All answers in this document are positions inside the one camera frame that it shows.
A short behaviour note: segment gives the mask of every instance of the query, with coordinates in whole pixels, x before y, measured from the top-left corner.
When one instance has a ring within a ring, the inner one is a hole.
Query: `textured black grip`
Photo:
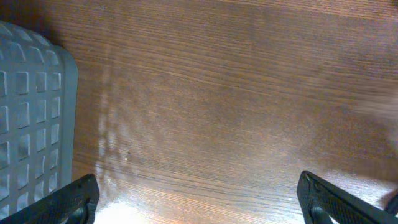
[[[308,171],[302,172],[297,196],[306,224],[398,223],[398,218],[384,212]]]
[[[100,190],[93,174],[68,184],[2,223],[94,223]]]

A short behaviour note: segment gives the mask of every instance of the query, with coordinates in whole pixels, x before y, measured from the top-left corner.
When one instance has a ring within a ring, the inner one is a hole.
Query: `gray plastic basket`
[[[77,78],[66,50],[0,21],[0,219],[71,182]]]

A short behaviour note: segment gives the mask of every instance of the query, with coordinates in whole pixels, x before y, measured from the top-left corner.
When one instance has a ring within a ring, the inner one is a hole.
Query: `wooden surface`
[[[77,61],[98,223],[303,223],[303,170],[378,207],[398,188],[395,2],[6,2]]]

